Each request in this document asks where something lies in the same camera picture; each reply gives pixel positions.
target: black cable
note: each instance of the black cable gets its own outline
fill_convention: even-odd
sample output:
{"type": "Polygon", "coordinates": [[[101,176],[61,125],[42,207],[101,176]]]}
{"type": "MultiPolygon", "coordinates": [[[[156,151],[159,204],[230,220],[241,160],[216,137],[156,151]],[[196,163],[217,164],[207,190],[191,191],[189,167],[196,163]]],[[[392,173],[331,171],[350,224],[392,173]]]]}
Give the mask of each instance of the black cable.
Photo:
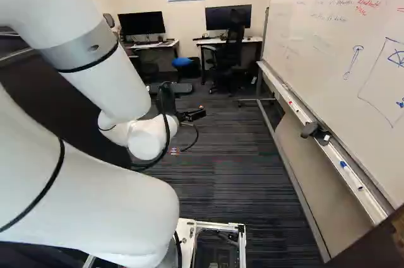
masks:
{"type": "Polygon", "coordinates": [[[189,148],[193,147],[196,144],[196,142],[199,139],[199,130],[194,124],[188,124],[188,123],[181,123],[181,124],[182,125],[187,125],[187,126],[192,126],[195,129],[195,132],[196,132],[195,140],[189,146],[180,149],[180,152],[183,153],[183,152],[187,151],[189,148]]]}
{"type": "Polygon", "coordinates": [[[39,195],[37,195],[34,200],[25,208],[19,215],[13,218],[10,222],[5,224],[4,226],[0,227],[0,233],[6,231],[8,228],[14,226],[14,224],[21,221],[48,193],[49,189],[51,189],[53,183],[55,182],[59,172],[61,171],[63,161],[64,161],[64,143],[63,140],[59,138],[59,145],[60,145],[60,152],[59,152],[59,159],[57,159],[57,163],[55,169],[52,172],[52,175],[48,179],[48,182],[45,184],[45,187],[40,191],[39,195]]]}
{"type": "Polygon", "coordinates": [[[181,241],[179,240],[177,232],[174,232],[174,238],[175,238],[175,245],[177,246],[178,268],[182,268],[181,241]]]}
{"type": "Polygon", "coordinates": [[[132,163],[131,168],[135,172],[143,172],[150,167],[154,166],[156,163],[158,163],[163,156],[167,153],[167,150],[169,149],[169,144],[170,144],[170,127],[169,127],[169,121],[167,120],[167,115],[165,114],[165,107],[164,107],[164,100],[163,100],[163,93],[162,93],[162,86],[159,86],[158,88],[158,97],[160,100],[160,105],[162,108],[162,115],[163,115],[163,120],[164,120],[164,126],[165,126],[165,136],[166,136],[166,141],[165,141],[165,146],[163,151],[160,153],[160,155],[155,158],[153,161],[146,163],[146,164],[137,164],[137,163],[132,163]]]}

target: whiteboard stand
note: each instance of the whiteboard stand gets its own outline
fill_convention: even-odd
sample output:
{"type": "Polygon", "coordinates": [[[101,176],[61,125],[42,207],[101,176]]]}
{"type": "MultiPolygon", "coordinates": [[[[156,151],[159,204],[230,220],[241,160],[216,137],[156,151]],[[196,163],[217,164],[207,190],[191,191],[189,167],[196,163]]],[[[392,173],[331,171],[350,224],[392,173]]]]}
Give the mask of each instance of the whiteboard stand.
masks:
{"type": "MultiPolygon", "coordinates": [[[[261,49],[261,59],[263,57],[263,52],[265,48],[265,38],[266,38],[266,27],[268,24],[268,14],[269,14],[269,8],[266,8],[265,10],[265,22],[264,22],[264,32],[263,32],[263,44],[262,44],[262,49],[261,49]]],[[[257,62],[257,65],[259,66],[258,70],[258,78],[257,78],[257,85],[256,85],[256,97],[252,99],[238,99],[237,103],[239,104],[239,107],[242,106],[243,102],[255,102],[258,105],[259,110],[261,111],[261,114],[263,115],[264,122],[275,142],[275,146],[278,149],[279,155],[283,161],[283,165],[285,166],[286,172],[288,173],[289,179],[293,185],[293,188],[296,191],[296,195],[299,198],[299,202],[302,206],[304,215],[306,216],[307,222],[309,223],[310,229],[313,233],[313,237],[316,240],[317,247],[319,249],[319,252],[321,254],[321,257],[323,259],[324,263],[327,263],[331,259],[331,255],[328,252],[327,246],[324,242],[323,236],[321,235],[321,232],[317,226],[317,222],[314,219],[314,216],[312,215],[312,212],[310,210],[310,207],[306,201],[306,197],[303,194],[302,188],[300,187],[300,184],[298,183],[295,173],[293,172],[292,167],[290,166],[290,162],[287,158],[287,155],[285,154],[282,145],[278,138],[275,135],[275,130],[271,125],[271,122],[265,112],[264,106],[261,103],[261,101],[276,101],[276,98],[261,98],[261,86],[263,82],[263,68],[260,65],[261,62],[257,62]]]]}

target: keyboard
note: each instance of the keyboard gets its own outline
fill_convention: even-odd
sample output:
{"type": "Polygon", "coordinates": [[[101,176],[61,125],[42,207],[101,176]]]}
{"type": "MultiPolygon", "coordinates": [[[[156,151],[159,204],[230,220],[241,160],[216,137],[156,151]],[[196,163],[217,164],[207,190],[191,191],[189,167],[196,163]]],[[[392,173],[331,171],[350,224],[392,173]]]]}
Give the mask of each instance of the keyboard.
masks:
{"type": "Polygon", "coordinates": [[[150,44],[158,44],[159,41],[136,41],[135,45],[150,45],[150,44]]]}

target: small object on floor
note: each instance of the small object on floor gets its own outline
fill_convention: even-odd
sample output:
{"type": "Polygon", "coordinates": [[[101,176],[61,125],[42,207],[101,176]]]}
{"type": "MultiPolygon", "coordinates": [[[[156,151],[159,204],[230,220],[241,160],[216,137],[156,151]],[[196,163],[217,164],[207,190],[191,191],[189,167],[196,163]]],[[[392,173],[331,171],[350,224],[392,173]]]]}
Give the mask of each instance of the small object on floor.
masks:
{"type": "Polygon", "coordinates": [[[179,148],[178,147],[172,147],[170,150],[170,154],[172,156],[178,156],[179,155],[179,148]]]}

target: whiteboard frame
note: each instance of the whiteboard frame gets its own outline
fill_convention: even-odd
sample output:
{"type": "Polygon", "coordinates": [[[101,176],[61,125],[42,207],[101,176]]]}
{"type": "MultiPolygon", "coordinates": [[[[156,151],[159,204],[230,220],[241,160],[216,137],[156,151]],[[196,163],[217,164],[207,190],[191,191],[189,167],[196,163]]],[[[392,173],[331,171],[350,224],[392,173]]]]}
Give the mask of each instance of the whiteboard frame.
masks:
{"type": "MultiPolygon", "coordinates": [[[[262,61],[257,62],[257,65],[271,81],[277,92],[282,96],[283,100],[286,103],[292,103],[290,105],[291,111],[300,120],[302,125],[305,125],[306,122],[315,121],[324,124],[320,118],[315,116],[311,110],[308,109],[307,105],[293,92],[293,90],[288,87],[287,83],[279,77],[267,61],[262,59],[262,61]]],[[[383,196],[382,192],[378,190],[369,178],[366,178],[365,173],[360,172],[360,167],[357,165],[354,158],[350,156],[349,152],[345,151],[346,149],[340,144],[339,140],[336,139],[335,134],[332,135],[330,143],[326,146],[320,145],[317,139],[314,140],[320,150],[330,160],[336,172],[341,176],[341,179],[349,188],[353,196],[364,208],[374,226],[384,221],[394,212],[393,206],[391,206],[383,196]],[[346,163],[345,167],[341,166],[341,161],[346,163]]]]}

